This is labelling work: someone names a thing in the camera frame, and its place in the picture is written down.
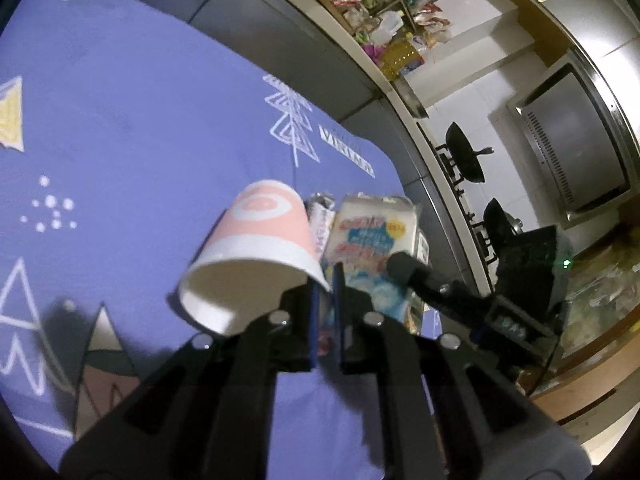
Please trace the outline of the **white blue snack packet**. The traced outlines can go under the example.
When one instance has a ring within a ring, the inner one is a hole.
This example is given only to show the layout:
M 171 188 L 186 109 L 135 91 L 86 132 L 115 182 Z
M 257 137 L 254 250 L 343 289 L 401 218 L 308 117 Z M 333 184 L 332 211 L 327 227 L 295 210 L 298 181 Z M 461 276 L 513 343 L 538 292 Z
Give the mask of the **white blue snack packet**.
M 375 310 L 417 334 L 426 307 L 388 276 L 386 262 L 396 252 L 428 263 L 430 248 L 419 228 L 418 206 L 405 196 L 345 196 L 323 253 L 323 267 L 331 273 L 341 263 L 347 286 L 369 294 Z

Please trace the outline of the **black wok near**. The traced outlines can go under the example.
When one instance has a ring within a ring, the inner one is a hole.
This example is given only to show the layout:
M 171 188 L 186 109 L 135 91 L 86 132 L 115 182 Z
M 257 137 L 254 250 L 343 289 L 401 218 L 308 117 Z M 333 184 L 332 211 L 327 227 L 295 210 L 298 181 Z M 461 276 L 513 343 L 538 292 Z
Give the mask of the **black wok near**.
M 501 252 L 514 237 L 524 232 L 522 220 L 508 214 L 496 198 L 485 207 L 483 224 L 495 252 Z

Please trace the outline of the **black wok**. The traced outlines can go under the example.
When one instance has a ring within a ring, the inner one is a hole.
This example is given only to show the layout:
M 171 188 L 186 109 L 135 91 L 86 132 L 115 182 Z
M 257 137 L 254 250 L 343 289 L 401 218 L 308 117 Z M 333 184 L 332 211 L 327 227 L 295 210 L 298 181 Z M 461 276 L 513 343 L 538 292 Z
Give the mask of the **black wok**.
M 495 252 L 501 252 L 514 237 L 524 232 L 522 220 L 508 214 L 496 198 L 485 207 L 483 224 Z
M 452 178 L 458 176 L 454 185 L 458 185 L 464 180 L 478 184 L 485 182 L 480 156 L 494 154 L 495 151 L 491 146 L 474 150 L 462 129 L 456 122 L 453 122 L 447 129 L 446 149 L 449 153 L 447 158 L 448 174 Z

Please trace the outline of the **black wok far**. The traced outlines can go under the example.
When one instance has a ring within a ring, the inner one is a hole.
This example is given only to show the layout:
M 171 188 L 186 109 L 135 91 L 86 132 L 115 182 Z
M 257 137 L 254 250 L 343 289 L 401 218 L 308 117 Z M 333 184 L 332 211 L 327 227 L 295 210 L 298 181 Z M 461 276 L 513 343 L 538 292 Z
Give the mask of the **black wok far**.
M 494 154 L 495 151 L 491 146 L 474 150 L 462 129 L 456 122 L 453 122 L 447 129 L 446 149 L 449 153 L 447 158 L 448 174 L 452 178 L 458 176 L 454 185 L 458 185 L 464 180 L 478 184 L 485 182 L 480 156 Z

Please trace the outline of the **pink white paper cup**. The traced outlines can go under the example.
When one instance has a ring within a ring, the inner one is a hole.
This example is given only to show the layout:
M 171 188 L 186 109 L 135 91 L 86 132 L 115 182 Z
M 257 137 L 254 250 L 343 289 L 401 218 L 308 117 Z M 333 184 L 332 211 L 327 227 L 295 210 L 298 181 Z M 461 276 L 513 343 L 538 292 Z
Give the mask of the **pink white paper cup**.
M 219 219 L 183 275 L 178 297 L 194 322 L 232 336 L 307 282 L 330 288 L 304 202 L 287 184 L 261 180 L 244 188 Z

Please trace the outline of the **silver foil wrapper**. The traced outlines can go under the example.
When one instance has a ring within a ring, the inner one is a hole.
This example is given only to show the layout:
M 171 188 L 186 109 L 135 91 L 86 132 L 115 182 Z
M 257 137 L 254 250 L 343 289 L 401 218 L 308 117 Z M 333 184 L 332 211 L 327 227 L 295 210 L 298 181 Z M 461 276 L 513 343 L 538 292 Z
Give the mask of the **silver foil wrapper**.
M 331 194 L 314 193 L 306 200 L 306 211 L 314 255 L 322 259 L 334 223 L 335 198 Z

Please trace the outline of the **steel range hood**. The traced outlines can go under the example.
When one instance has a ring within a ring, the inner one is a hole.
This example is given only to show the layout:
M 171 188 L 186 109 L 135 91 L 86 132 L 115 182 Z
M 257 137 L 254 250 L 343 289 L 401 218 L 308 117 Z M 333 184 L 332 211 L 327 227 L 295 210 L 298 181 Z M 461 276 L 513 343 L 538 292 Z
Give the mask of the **steel range hood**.
M 563 226 L 577 226 L 636 190 L 634 149 L 616 104 L 568 56 L 508 104 Z

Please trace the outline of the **purple patterned table mat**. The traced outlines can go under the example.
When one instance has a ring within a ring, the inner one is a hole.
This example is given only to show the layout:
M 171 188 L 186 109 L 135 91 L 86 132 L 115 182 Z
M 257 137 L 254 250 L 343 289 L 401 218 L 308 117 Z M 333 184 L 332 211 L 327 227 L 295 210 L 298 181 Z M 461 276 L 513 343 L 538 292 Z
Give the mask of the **purple patterned table mat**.
M 314 104 L 309 151 L 277 140 L 284 92 L 140 1 L 20 0 L 1 35 L 23 140 L 1 151 L 3 478 L 53 477 L 81 425 L 193 334 L 175 288 L 248 184 L 400 191 L 392 161 Z

